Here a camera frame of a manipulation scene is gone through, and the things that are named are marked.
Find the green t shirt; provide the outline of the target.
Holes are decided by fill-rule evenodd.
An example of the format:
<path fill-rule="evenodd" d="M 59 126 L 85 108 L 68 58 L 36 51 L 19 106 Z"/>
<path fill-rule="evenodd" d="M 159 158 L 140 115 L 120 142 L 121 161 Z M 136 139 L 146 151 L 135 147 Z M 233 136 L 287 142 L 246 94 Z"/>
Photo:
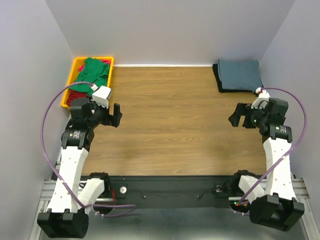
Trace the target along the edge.
<path fill-rule="evenodd" d="M 98 88 L 106 86 L 110 66 L 102 63 L 99 59 L 88 57 L 84 60 L 84 69 L 78 74 L 75 83 L 88 82 L 95 84 Z"/>

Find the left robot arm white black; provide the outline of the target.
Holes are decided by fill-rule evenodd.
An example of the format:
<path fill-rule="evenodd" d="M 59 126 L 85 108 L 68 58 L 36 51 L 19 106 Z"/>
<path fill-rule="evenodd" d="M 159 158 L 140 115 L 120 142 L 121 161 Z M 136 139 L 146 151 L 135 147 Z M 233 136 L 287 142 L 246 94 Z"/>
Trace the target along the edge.
<path fill-rule="evenodd" d="M 79 191 L 82 169 L 89 154 L 98 125 L 117 128 L 123 114 L 115 103 L 113 114 L 107 106 L 89 98 L 77 98 L 70 106 L 70 119 L 61 136 L 61 163 L 54 192 L 37 223 L 49 238 L 85 237 L 89 213 L 100 195 L 111 191 L 110 177 L 105 172 L 91 173 Z"/>

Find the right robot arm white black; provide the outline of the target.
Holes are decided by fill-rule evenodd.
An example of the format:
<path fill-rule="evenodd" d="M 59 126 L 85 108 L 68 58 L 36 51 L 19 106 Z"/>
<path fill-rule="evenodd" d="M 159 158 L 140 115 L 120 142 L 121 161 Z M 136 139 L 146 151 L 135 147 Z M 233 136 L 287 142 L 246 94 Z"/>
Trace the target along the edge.
<path fill-rule="evenodd" d="M 291 179 L 290 152 L 293 150 L 292 129 L 285 125 L 289 104 L 278 98 L 263 98 L 253 104 L 239 102 L 228 118 L 238 127 L 259 130 L 266 157 L 266 173 L 257 177 L 238 170 L 231 189 L 242 195 L 237 206 L 248 207 L 252 223 L 283 232 L 289 231 L 303 216 L 305 207 L 297 201 Z"/>

